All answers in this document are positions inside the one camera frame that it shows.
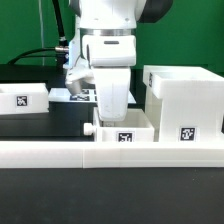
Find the white box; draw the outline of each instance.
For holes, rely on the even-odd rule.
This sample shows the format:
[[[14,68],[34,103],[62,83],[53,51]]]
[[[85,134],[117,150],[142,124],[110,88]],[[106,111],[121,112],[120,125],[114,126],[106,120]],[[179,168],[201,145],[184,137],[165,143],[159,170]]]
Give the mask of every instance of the white box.
[[[46,113],[48,107],[43,83],[0,84],[0,114]]]
[[[93,126],[96,142],[153,142],[154,127],[141,109],[128,109],[124,121],[103,127],[98,108],[94,108]]]
[[[158,140],[224,140],[224,78],[199,67],[145,66],[146,114]]]

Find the black surface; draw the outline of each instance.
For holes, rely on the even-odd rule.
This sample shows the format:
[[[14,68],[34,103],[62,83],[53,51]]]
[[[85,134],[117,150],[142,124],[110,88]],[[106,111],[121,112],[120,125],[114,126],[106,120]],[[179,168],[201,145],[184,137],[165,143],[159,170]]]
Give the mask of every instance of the black surface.
[[[141,80],[139,72],[131,89],[141,105],[145,90],[133,84]],[[62,87],[60,74],[54,68],[0,66],[3,82],[39,76],[49,88]],[[81,121],[92,116],[89,109],[54,103],[49,114],[3,116],[0,135],[23,139],[27,131],[19,127],[25,123],[32,133],[34,122],[36,131],[27,139],[77,140]],[[221,224],[223,186],[223,168],[0,169],[0,224]]]
[[[224,223],[223,169],[0,170],[0,223]]]

